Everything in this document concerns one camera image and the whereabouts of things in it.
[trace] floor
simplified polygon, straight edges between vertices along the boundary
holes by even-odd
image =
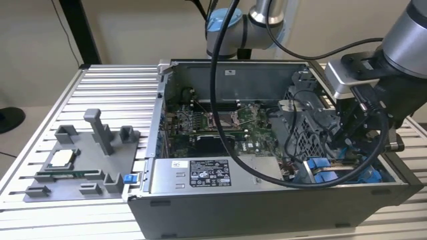
[[[0,134],[0,152],[18,156],[33,137],[53,106],[22,107],[26,121],[13,131]],[[14,163],[15,158],[0,154],[0,179]]]

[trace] green circuit board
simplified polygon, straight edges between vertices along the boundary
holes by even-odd
[[[219,135],[213,113],[195,112],[186,106],[179,109],[171,121],[171,157],[199,157],[195,154],[198,137]],[[219,112],[219,118],[226,135],[234,138],[235,151],[239,155],[282,157],[284,153],[278,148],[266,109],[261,104],[242,104],[237,111]],[[203,157],[219,156],[227,156],[227,154],[203,155]]]

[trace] motherboard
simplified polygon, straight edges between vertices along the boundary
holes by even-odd
[[[262,102],[219,103],[221,125],[239,155],[284,157],[269,114],[277,106]],[[167,113],[169,145],[173,158],[227,156],[214,121],[211,104],[191,100]]]

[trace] black chair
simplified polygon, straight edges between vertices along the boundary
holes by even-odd
[[[0,109],[0,134],[15,129],[26,120],[26,113],[18,107]]]

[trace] black pole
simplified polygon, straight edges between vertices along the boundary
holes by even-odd
[[[85,64],[102,64],[82,0],[59,0]]]

